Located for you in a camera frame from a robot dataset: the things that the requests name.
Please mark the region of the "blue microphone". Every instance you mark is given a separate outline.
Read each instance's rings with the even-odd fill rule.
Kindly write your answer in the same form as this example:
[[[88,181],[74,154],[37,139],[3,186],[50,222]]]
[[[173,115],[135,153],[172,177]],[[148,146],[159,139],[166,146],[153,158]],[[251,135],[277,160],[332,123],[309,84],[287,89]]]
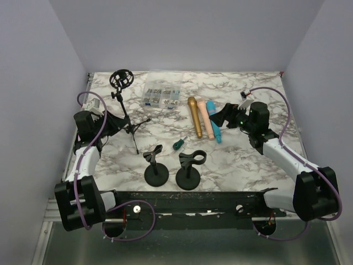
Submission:
[[[206,102],[206,109],[209,116],[216,114],[216,106],[213,101],[209,100]],[[220,128],[211,120],[213,134],[218,144],[222,143]]]

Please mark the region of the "pink microphone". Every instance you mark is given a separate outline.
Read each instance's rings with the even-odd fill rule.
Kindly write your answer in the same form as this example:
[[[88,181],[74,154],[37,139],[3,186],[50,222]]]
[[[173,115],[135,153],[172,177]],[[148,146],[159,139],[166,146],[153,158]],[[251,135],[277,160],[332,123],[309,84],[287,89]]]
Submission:
[[[206,102],[202,98],[198,99],[197,100],[197,107],[198,107],[198,109],[201,113],[202,119],[204,121],[204,125],[205,125],[205,129],[206,129],[208,138],[210,140],[214,140],[215,136],[214,136],[211,121],[209,119],[209,115],[207,112]]]

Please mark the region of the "gold microphone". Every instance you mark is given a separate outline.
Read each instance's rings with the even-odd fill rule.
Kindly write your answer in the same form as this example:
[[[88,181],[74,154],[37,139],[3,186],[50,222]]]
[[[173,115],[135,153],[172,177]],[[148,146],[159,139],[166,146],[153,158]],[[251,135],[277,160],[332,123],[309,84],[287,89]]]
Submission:
[[[188,98],[188,106],[190,108],[192,121],[194,123],[194,128],[196,132],[196,136],[198,139],[202,138],[202,128],[198,115],[197,101],[194,97]]]

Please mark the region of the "black tripod mic stand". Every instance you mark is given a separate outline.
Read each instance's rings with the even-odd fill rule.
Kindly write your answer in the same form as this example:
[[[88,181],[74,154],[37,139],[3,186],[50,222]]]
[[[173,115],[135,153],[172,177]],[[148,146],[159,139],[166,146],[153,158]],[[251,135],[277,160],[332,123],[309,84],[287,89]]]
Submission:
[[[122,111],[124,112],[124,120],[127,122],[127,125],[124,127],[124,130],[127,134],[132,135],[133,142],[135,144],[136,153],[139,154],[139,150],[137,147],[137,143],[135,140],[135,132],[139,129],[139,127],[147,122],[150,122],[151,119],[148,118],[138,124],[132,124],[130,116],[128,115],[122,97],[122,90],[128,88],[134,82],[134,75],[128,69],[120,69],[113,72],[113,74],[109,78],[109,83],[116,90],[116,92],[111,92],[112,99],[116,99],[120,104]]]

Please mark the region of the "black round-base mic stand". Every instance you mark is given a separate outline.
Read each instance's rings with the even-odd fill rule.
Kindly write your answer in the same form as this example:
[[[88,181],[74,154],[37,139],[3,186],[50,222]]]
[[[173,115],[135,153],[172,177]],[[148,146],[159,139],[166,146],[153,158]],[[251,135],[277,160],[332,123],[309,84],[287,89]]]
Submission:
[[[191,154],[180,153],[181,168],[176,173],[176,183],[183,190],[194,190],[201,181],[199,171],[193,165],[203,165],[207,154],[203,150],[196,150]]]

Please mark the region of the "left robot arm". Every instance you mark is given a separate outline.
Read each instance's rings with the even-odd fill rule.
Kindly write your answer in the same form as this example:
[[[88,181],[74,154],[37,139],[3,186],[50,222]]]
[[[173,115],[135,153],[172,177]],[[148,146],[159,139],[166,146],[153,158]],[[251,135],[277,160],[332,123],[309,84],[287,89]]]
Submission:
[[[93,174],[103,149],[101,139],[115,135],[128,124],[127,119],[118,118],[110,112],[107,116],[97,116],[83,110],[73,117],[77,126],[76,160],[66,181],[55,186],[57,206],[66,231],[90,228],[103,222],[106,215],[116,218],[122,213],[116,192],[100,192]]]

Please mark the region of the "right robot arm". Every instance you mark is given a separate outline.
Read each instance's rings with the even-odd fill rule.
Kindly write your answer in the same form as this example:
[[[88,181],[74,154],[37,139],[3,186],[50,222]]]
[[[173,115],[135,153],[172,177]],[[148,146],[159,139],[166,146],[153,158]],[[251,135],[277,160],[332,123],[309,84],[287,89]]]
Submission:
[[[265,192],[264,197],[254,202],[254,211],[260,216],[267,216],[278,208],[296,213],[303,221],[337,213],[338,185],[334,170],[306,162],[286,147],[278,134],[269,128],[269,117],[268,106],[262,102],[252,103],[249,111],[227,103],[220,112],[210,115],[210,120],[219,127],[227,121],[229,129],[239,128],[247,133],[251,146],[284,170],[295,184],[291,190]]]

